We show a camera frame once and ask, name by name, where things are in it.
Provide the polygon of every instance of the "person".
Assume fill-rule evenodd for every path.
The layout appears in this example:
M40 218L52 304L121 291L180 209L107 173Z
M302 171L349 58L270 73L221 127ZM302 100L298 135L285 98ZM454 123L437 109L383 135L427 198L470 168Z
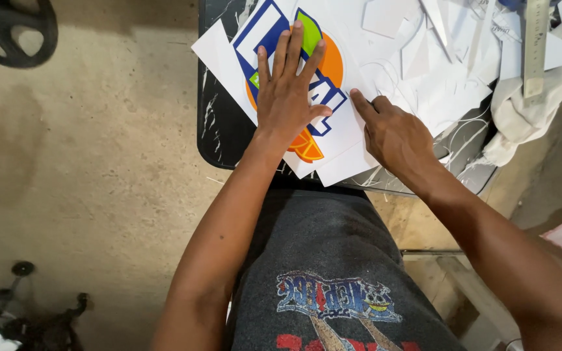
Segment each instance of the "person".
M406 274L365 193L274 179L295 137L332 114L307 99L326 44L297 74L302 41L297 21L280 36L272 71L258 49L258 128L183 253L152 348L463 350ZM384 96L371 104L356 89L350 95L370 154L449 229L513 316L525 349L562 350L562 270L553 259L438 162L416 116Z

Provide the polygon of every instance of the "concrete floor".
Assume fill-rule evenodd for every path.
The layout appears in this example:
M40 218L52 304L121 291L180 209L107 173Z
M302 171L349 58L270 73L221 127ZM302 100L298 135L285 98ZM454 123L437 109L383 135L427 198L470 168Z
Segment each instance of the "concrete floor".
M196 149L198 6L52 3L53 58L26 71L0 66L0 287L13 261L30 260L37 272L14 309L58 312L88 292L94 308L77 326L87 350L146 349L185 245L221 188L207 178L229 175ZM522 147L483 198L510 215L544 143ZM402 248L456 247L420 201L370 198ZM459 301L446 283L424 286L444 316Z

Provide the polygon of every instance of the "white cloth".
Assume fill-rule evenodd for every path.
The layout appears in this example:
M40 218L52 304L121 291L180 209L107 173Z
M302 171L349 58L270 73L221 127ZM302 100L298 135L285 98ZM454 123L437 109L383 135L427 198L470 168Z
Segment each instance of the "white cloth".
M552 34L562 38L562 24ZM501 167L511 161L518 145L538 139L548 131L562 101L562 66L545 72L543 104L525 109L522 85L520 77L498 82L491 101L498 133L483 149L483 156L472 164Z

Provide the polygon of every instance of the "left hand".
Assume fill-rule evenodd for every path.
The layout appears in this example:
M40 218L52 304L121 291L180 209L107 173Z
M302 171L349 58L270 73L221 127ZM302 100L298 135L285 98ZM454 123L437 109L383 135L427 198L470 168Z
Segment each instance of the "left hand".
M301 57L304 26L294 22L292 34L284 31L279 37L275 52L272 75L268 54L263 46L257 50L259 61L259 95L257 97L256 133L275 142L275 148L285 151L292 141L318 116L331 116L333 111L326 105L309 106L309 82L324 57L326 42L320 40L312 56L305 63L300 75L296 75Z

